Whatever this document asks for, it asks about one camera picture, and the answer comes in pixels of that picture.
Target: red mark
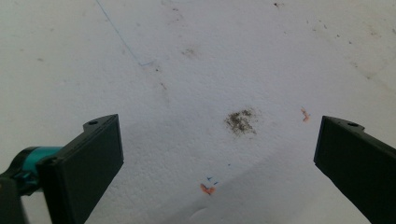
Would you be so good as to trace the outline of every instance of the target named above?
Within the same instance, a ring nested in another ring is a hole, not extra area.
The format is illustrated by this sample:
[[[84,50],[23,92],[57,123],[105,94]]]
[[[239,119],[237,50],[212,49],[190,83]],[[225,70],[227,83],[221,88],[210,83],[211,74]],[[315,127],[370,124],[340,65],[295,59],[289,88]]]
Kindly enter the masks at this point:
[[[302,107],[301,108],[301,112],[303,112],[303,115],[305,116],[305,118],[303,119],[303,122],[308,122],[309,121],[309,117],[311,116],[310,114],[308,114],[306,112],[306,110]]]
[[[215,187],[211,187],[210,189],[209,188],[207,188],[204,184],[201,184],[201,190],[204,192],[204,193],[207,193],[208,195],[211,195],[213,192],[215,192]]]

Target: dark stain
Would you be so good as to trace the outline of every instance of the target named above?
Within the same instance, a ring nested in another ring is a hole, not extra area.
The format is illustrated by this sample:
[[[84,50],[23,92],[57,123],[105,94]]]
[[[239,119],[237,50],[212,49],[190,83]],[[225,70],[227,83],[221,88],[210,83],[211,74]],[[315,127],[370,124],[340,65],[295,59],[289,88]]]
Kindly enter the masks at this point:
[[[370,35],[372,35],[372,36],[376,36],[376,37],[382,37],[382,35],[379,35],[376,31],[372,31],[371,33],[370,33]]]
[[[357,63],[352,62],[351,64],[352,64],[355,68],[358,68],[358,64],[357,64]]]
[[[167,6],[167,7],[168,10],[170,10],[169,17],[171,18],[171,20],[167,23],[168,25],[175,22],[183,21],[183,15],[181,14],[180,10],[177,7],[173,7],[173,6]]]
[[[193,58],[196,56],[196,52],[194,49],[185,49],[184,51],[181,51],[181,54],[188,58]]]
[[[155,65],[155,67],[154,67],[154,71],[155,71],[155,72],[161,72],[162,69],[161,69],[161,67],[157,64],[157,65]]]
[[[279,8],[279,7],[285,6],[285,4],[284,4],[284,3],[274,3],[274,6],[276,6],[277,8]]]
[[[228,118],[224,120],[229,128],[236,135],[246,133],[256,133],[253,127],[250,125],[251,118],[253,117],[253,111],[251,109],[242,110],[228,115]]]
[[[163,89],[166,91],[168,89],[166,89],[165,85],[163,83],[161,83],[161,86],[163,86]]]

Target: white surface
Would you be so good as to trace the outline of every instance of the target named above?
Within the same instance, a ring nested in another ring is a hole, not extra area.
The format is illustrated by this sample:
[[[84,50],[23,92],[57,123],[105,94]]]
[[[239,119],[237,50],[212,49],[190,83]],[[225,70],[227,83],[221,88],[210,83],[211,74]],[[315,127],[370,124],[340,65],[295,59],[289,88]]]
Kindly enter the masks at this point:
[[[98,1],[2,1],[0,170],[118,113],[125,164],[87,223],[369,223],[313,156],[322,115],[396,146],[394,1]]]

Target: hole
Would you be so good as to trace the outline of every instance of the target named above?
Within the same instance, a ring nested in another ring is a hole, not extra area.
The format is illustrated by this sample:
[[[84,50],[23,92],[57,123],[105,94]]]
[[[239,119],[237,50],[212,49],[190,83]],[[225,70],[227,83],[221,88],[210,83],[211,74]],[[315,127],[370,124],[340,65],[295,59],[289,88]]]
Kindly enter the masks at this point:
[[[348,123],[347,125],[352,126],[352,127],[359,127],[359,124],[357,124],[357,123]]]

